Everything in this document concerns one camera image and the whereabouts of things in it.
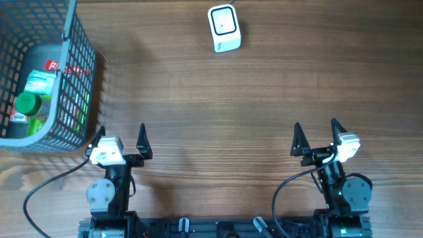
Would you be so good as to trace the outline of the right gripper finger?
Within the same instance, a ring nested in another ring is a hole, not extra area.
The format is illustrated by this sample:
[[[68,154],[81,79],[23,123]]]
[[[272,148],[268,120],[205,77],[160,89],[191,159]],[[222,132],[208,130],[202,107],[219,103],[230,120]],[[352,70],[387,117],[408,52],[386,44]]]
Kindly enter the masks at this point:
[[[332,137],[333,141],[337,142],[338,134],[346,133],[347,130],[339,123],[336,118],[331,119],[331,129],[332,129]]]
[[[299,122],[294,124],[294,135],[290,155],[299,157],[311,153],[310,145]]]

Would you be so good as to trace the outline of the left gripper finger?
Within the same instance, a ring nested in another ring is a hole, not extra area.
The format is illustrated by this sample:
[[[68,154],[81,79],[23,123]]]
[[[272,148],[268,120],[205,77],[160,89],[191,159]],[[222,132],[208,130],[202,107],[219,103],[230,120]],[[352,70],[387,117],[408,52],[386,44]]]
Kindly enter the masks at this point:
[[[136,148],[144,159],[152,159],[153,152],[147,138],[145,124],[141,123],[137,137]]]
[[[98,129],[98,132],[96,133],[96,136],[93,138],[93,140],[91,141],[91,143],[87,146],[86,150],[85,150],[85,156],[86,157],[90,157],[91,153],[93,152],[93,149],[98,147],[98,143],[100,141],[100,139],[102,138],[102,136],[105,135],[105,128],[104,126],[101,126]]]

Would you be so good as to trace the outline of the teal wipes pack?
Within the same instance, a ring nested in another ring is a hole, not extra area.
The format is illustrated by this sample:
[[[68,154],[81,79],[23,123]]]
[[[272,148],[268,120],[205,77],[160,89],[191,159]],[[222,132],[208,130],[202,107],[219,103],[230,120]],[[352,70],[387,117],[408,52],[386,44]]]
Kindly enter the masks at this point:
[[[33,70],[28,76],[24,91],[39,95],[51,95],[56,78],[57,76],[54,73]]]

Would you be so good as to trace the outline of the red stick packet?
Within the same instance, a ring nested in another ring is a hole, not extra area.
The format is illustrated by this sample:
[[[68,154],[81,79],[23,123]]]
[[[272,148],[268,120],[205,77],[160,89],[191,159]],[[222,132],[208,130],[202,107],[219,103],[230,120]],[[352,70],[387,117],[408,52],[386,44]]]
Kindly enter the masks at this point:
[[[49,59],[46,61],[46,64],[44,65],[44,69],[48,71],[57,71],[59,69],[59,62]],[[64,73],[78,75],[78,76],[90,76],[91,70],[85,69],[79,66],[65,66]]]

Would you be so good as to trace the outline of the red small tissue pack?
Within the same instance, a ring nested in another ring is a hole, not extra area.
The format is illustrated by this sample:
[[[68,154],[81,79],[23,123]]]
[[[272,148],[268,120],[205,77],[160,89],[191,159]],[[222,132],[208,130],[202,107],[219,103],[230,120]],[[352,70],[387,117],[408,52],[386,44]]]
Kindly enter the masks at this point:
[[[9,120],[14,123],[28,124],[28,116],[21,114],[20,112],[17,111],[16,100],[17,98],[15,97],[13,100],[13,105],[12,105]]]

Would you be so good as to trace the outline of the green lid jar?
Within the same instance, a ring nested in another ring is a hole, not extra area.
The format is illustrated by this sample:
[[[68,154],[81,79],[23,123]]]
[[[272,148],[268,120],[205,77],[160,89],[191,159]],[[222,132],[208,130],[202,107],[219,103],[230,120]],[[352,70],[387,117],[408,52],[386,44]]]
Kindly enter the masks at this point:
[[[28,136],[40,131],[50,114],[51,95],[39,95],[24,91],[16,100],[17,112],[28,117]]]

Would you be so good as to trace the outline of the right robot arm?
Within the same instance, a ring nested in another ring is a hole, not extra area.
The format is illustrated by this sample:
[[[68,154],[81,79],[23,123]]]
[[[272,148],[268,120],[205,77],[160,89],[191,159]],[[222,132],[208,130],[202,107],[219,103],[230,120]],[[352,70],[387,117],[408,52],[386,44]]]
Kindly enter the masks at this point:
[[[372,237],[369,202],[373,184],[359,173],[346,174],[342,164],[353,158],[360,139],[331,120],[333,142],[327,147],[311,148],[300,123],[294,125],[290,155],[301,157],[301,165],[314,166],[315,182],[320,185],[327,207],[316,209],[311,217],[309,237]]]

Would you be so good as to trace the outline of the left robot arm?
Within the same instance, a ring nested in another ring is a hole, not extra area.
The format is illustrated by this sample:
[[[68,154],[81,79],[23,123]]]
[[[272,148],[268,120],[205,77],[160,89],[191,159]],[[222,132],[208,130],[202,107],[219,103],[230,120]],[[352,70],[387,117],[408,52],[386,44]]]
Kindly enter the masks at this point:
[[[86,148],[89,161],[105,170],[104,178],[92,182],[86,192],[91,220],[81,222],[79,237],[149,237],[146,226],[136,212],[128,210],[129,199],[135,190],[132,168],[144,166],[153,158],[145,124],[141,124],[135,154],[124,155],[119,137],[107,138],[102,126]]]

